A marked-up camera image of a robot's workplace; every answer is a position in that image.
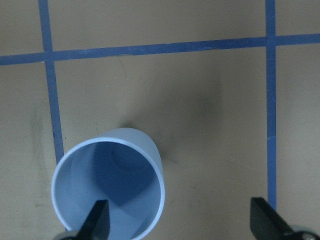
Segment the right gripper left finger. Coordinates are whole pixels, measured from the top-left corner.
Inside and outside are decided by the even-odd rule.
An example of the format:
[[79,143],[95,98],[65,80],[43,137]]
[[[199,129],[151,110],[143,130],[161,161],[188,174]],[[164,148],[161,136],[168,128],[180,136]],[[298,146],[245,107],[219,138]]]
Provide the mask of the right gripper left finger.
[[109,234],[109,202],[107,200],[97,200],[74,239],[107,240]]

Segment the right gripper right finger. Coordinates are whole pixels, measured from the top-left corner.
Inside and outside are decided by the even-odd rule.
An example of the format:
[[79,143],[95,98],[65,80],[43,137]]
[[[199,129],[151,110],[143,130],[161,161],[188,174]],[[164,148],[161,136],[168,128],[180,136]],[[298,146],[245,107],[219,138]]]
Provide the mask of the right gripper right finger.
[[262,197],[250,199],[250,230],[256,240],[287,240],[295,234]]

